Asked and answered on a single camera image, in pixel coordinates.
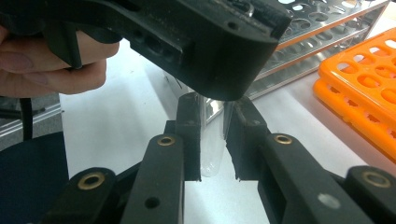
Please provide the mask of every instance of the finger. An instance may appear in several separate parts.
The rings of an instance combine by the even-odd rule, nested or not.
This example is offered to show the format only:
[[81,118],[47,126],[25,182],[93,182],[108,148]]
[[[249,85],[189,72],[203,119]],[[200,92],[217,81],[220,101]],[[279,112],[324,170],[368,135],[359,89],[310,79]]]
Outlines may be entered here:
[[76,94],[97,89],[106,81],[106,60],[85,65],[78,70],[24,74],[24,78],[43,88],[64,94]]
[[3,43],[3,41],[8,37],[8,35],[9,35],[9,31],[3,26],[0,26],[0,44]]
[[[119,43],[102,44],[77,32],[82,64],[94,63],[117,53]],[[16,38],[0,45],[0,67],[13,73],[47,72],[70,67],[54,55],[43,38]]]
[[21,74],[0,70],[0,95],[13,98],[31,98],[52,93],[53,90],[37,85]]

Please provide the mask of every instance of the orange rack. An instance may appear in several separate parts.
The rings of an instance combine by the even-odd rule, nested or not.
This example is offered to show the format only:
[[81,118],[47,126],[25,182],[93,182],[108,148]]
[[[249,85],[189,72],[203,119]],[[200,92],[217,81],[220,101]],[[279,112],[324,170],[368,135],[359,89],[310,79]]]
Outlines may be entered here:
[[319,67],[317,97],[396,162],[396,28]]

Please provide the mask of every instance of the white table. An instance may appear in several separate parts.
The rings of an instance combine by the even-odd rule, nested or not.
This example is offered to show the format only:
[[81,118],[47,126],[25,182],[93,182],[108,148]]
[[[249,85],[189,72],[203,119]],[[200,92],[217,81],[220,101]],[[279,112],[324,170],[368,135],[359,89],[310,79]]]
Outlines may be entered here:
[[[381,19],[372,34],[395,27]],[[344,176],[351,166],[370,164],[396,175],[396,165],[328,110],[313,94],[317,73],[254,100],[272,132],[295,136],[327,170]],[[108,60],[104,87],[61,95],[70,176],[106,167],[116,174],[142,160],[149,139],[175,119],[177,99],[163,71],[129,49]],[[185,223],[268,223],[257,182],[234,179],[228,152],[219,174],[186,182]]]

